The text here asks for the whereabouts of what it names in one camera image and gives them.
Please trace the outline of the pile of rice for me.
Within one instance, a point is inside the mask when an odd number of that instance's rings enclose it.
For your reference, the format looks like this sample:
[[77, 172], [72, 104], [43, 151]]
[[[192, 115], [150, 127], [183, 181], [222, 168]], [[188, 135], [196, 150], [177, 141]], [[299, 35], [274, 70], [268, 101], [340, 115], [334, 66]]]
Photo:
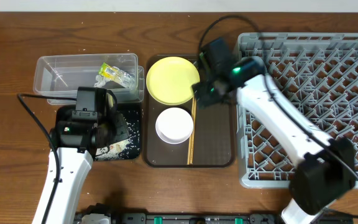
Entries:
[[109, 147], [99, 148], [96, 152], [96, 161], [135, 159], [139, 156], [141, 147], [140, 124], [127, 123], [127, 125], [130, 138]]

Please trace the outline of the yellow plate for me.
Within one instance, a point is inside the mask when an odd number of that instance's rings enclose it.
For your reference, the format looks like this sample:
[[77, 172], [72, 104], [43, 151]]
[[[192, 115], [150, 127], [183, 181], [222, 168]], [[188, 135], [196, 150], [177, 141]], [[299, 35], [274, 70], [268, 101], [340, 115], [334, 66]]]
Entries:
[[197, 68], [182, 57], [165, 57], [156, 61], [147, 72], [149, 94], [165, 105], [180, 105], [193, 98], [192, 85], [200, 82]]

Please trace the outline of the white bowl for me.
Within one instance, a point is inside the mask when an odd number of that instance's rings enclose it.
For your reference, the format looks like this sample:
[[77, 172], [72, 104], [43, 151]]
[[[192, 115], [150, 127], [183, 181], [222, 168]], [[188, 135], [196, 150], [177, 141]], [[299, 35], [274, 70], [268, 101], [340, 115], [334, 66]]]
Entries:
[[181, 108], [168, 108], [162, 111], [155, 122], [157, 136], [169, 144], [185, 142], [193, 133], [194, 122], [189, 114]]

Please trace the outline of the green snack wrapper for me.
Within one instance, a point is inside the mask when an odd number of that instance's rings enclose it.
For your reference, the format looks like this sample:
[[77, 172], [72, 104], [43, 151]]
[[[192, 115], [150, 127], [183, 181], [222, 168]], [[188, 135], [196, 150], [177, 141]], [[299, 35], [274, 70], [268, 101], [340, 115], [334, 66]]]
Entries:
[[96, 88], [102, 88], [108, 82], [115, 82], [124, 88], [134, 88], [136, 86], [135, 76], [106, 63], [102, 64], [95, 79], [94, 87]]

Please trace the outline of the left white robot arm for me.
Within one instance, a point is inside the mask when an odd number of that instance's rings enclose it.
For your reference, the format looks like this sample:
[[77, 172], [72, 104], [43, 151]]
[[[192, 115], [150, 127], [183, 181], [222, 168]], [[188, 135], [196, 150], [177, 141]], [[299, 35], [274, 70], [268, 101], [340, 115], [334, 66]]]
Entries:
[[79, 87], [75, 105], [58, 109], [50, 131], [26, 105], [25, 97], [17, 95], [50, 146], [48, 173], [33, 222], [73, 223], [97, 150], [129, 139], [127, 124], [117, 112], [115, 94], [105, 88]]

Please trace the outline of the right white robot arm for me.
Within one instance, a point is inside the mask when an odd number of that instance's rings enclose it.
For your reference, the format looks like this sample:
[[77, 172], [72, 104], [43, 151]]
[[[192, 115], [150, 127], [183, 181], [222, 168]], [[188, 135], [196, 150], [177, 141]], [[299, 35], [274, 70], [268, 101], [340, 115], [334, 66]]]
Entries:
[[358, 215], [330, 205], [358, 183], [353, 143], [334, 139], [304, 117], [278, 89], [266, 68], [266, 58], [236, 58], [222, 38], [198, 46], [198, 63], [207, 74], [192, 86], [199, 107], [229, 99], [250, 111], [284, 148], [295, 173], [288, 189], [291, 201], [282, 210], [284, 223], [311, 223], [323, 213]]

